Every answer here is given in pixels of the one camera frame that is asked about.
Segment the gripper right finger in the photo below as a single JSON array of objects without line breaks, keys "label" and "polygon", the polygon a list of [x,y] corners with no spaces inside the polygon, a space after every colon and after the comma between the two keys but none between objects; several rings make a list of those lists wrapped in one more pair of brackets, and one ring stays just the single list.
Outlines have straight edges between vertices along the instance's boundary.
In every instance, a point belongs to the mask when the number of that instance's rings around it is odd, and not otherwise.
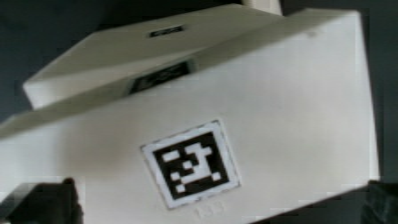
[{"label": "gripper right finger", "polygon": [[370,182],[361,224],[398,224],[398,183]]}]

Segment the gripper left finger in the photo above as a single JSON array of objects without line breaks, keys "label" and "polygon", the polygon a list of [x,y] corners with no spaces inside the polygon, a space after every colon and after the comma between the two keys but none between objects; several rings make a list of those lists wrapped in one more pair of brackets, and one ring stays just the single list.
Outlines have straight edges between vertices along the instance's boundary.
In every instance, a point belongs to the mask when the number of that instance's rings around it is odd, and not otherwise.
[{"label": "gripper left finger", "polygon": [[84,224],[75,180],[23,183],[0,201],[0,224]]}]

